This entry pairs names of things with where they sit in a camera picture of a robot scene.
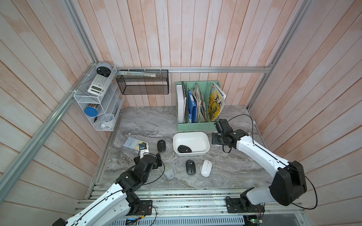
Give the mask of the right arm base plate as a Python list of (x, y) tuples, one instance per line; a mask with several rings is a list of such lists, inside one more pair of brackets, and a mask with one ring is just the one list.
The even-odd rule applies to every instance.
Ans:
[(261, 204), (252, 205), (243, 198), (225, 198), (228, 213), (264, 213), (265, 207)]

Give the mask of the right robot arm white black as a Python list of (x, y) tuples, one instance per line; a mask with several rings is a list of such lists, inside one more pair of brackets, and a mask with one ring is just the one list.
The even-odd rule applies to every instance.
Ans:
[(243, 209), (267, 202), (288, 206), (307, 191), (302, 164), (297, 161), (289, 162), (275, 155), (254, 141), (245, 131), (233, 130), (226, 119), (220, 119), (214, 125), (217, 130), (217, 144), (245, 153), (273, 177), (271, 185), (251, 188), (240, 195)]

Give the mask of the white plastic storage box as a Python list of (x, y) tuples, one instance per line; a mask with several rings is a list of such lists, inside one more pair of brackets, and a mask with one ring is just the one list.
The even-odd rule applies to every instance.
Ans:
[[(181, 145), (188, 147), (191, 152), (179, 152), (178, 148)], [(204, 155), (210, 150), (210, 142), (207, 134), (203, 132), (177, 133), (173, 137), (173, 149), (175, 154), (180, 157)]]

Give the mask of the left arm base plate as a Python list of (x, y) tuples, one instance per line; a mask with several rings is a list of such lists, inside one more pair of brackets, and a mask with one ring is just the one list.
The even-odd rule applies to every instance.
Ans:
[(148, 216), (152, 214), (153, 209), (153, 201), (152, 200), (140, 200), (135, 204), (131, 205), (130, 211), (128, 215), (141, 215)]

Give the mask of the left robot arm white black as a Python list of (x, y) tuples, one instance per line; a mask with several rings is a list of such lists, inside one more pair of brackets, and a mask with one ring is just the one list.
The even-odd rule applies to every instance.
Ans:
[(152, 170), (163, 165), (160, 154), (146, 153), (136, 165), (123, 172), (114, 184), (85, 209), (67, 220), (59, 218), (54, 226), (106, 226), (132, 214), (139, 214), (140, 199), (135, 194), (146, 184)]

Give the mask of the grey white mouse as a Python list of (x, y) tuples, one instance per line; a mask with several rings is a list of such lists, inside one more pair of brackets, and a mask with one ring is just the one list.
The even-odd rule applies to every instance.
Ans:
[(172, 180), (175, 178), (175, 172), (173, 170), (173, 167), (171, 164), (169, 163), (164, 163), (165, 166), (165, 172), (164, 172), (164, 176), (168, 179), (168, 180)]

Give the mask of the black Lecoo mouse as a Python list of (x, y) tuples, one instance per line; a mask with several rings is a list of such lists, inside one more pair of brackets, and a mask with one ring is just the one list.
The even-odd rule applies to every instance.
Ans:
[(185, 146), (185, 145), (178, 146), (177, 151), (179, 153), (191, 153), (192, 152), (192, 150), (188, 146)]
[(196, 167), (193, 160), (186, 161), (186, 171), (188, 175), (194, 175), (196, 173)]

